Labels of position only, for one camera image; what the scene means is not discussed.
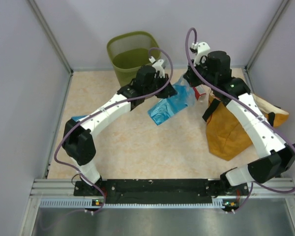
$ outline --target white plastic bracket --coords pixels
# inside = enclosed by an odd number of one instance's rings
[[[209,45],[206,42],[200,42],[200,43],[192,43],[191,48],[194,50],[197,50],[197,55],[193,61],[193,65],[199,65],[201,62],[202,56],[207,56],[211,50]]]
[[[156,71],[159,71],[159,77],[160,78],[164,78],[165,77],[165,61],[163,59],[160,59],[160,60],[155,60],[154,57],[150,57],[149,58],[149,61],[151,63],[153,63],[153,67],[156,69]]]

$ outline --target beige floor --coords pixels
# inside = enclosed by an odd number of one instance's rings
[[[175,70],[173,83],[185,70]],[[241,69],[233,76],[243,78]],[[57,144],[64,125],[72,116],[88,115],[105,104],[118,90],[113,71],[75,72],[61,121]],[[147,111],[158,99],[146,100],[135,110],[121,116],[95,139],[95,162],[103,178],[216,178],[221,173],[257,159],[253,146],[231,161],[208,152],[206,123],[202,115],[207,108],[197,101],[156,126]],[[59,159],[70,162],[63,149]],[[48,178],[72,178],[76,172],[52,161]]]

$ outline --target white cable clip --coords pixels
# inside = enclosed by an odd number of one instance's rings
[[[105,107],[99,107],[98,109],[100,111],[102,111],[102,113],[105,114],[106,117],[109,117],[109,113],[107,112],[107,110],[105,109]]]
[[[164,63],[165,61],[163,59],[157,60],[153,63],[153,67],[157,72],[159,72],[159,77],[160,78],[165,78],[165,70],[164,70]]]
[[[259,122],[267,121],[266,117],[263,114],[260,114],[256,117]]]
[[[151,63],[154,63],[154,62],[156,62],[156,59],[155,59],[154,57],[152,57],[152,56],[151,56],[151,57],[149,57],[149,58],[148,58],[148,60],[149,60]]]
[[[194,50],[196,50],[197,55],[195,56],[193,65],[197,66],[201,62],[202,56],[207,56],[211,50],[209,45],[206,42],[200,42],[200,43],[193,43],[192,47],[194,47]]]
[[[198,47],[198,42],[196,42],[196,43],[193,42],[193,43],[191,44],[191,47],[190,47],[190,48],[193,49],[193,50],[196,50],[197,47]]]

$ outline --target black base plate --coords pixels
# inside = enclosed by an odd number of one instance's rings
[[[208,179],[108,179],[96,185],[106,194],[108,204],[197,204],[211,203],[217,196],[248,194],[247,184],[225,193],[218,180]],[[101,196],[84,181],[75,184],[74,196]]]

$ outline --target trash can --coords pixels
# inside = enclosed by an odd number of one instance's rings
[[[151,47],[158,47],[158,44],[152,35],[144,31],[126,33],[108,42],[108,56],[120,86],[130,83],[142,65],[151,64],[148,60]],[[153,50],[151,55],[156,60],[161,57],[158,50]]]

